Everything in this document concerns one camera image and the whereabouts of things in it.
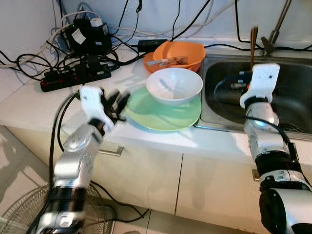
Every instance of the faucet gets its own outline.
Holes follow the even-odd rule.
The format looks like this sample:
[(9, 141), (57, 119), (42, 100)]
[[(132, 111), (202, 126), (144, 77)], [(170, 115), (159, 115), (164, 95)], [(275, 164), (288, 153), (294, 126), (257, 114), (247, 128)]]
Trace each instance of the faucet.
[(274, 44), (277, 40), (277, 37), (279, 35), (279, 29), (282, 26), (282, 23), (284, 21), (284, 18), (287, 14), (288, 8), (291, 4), (292, 0), (286, 0), (285, 5), (283, 7), (283, 10), (278, 18), (278, 21), (276, 23), (276, 26), (274, 30), (271, 32), (269, 39), (266, 39), (265, 37), (261, 38), (262, 44), (264, 46), (264, 50), (260, 52), (262, 56), (270, 56), (270, 54), (274, 51)]

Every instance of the fan grille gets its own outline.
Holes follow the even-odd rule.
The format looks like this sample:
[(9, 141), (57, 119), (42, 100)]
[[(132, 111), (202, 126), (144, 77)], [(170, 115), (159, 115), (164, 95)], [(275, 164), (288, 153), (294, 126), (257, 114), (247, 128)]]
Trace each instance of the fan grille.
[[(44, 205), (48, 186), (36, 188), (22, 196), (3, 215), (6, 223), (0, 230), (0, 234), (25, 234), (27, 228), (35, 219)], [(109, 234), (112, 229), (112, 222), (106, 221), (109, 215), (107, 209), (96, 208), (98, 194), (93, 186), (87, 190), (87, 199), (84, 205), (86, 212), (84, 234)]]

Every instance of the sink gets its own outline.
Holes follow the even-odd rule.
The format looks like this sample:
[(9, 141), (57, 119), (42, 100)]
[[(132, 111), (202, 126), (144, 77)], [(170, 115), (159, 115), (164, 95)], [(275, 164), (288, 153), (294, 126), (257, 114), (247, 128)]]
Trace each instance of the sink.
[[(271, 103), (279, 117), (279, 126), (290, 138), (312, 140), (312, 60), (255, 57), (255, 63), (280, 65)], [(231, 89), (230, 81), (219, 86), (216, 92), (215, 87), (225, 77), (248, 70), (249, 56), (209, 55), (204, 59), (199, 70), (204, 81), (201, 92), (202, 113), (196, 127), (244, 131), (244, 120), (231, 115), (231, 112), (245, 115), (245, 110), (239, 105), (244, 88)]]

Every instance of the white bowl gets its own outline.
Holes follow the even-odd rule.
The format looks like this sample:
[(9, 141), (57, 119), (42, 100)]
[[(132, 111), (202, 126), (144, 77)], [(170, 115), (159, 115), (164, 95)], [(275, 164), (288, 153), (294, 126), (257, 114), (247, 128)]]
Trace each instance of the white bowl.
[(202, 87), (201, 77), (184, 68), (161, 69), (152, 73), (146, 81), (146, 88), (153, 98), (169, 106), (191, 101)]

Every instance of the cabinet handle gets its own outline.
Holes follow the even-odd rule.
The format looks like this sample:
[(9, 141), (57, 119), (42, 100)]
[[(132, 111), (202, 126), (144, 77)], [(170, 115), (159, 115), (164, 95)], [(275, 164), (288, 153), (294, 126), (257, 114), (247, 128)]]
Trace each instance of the cabinet handle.
[(111, 156), (117, 156), (117, 157), (120, 157), (121, 156), (121, 153), (123, 151), (123, 147), (121, 146), (118, 146), (118, 149), (116, 152), (114, 151), (109, 151), (109, 150), (99, 150), (99, 154), (102, 154), (102, 155), (111, 155)]
[(253, 180), (259, 182), (260, 180), (260, 175), (257, 169), (253, 169), (252, 170), (253, 173)]

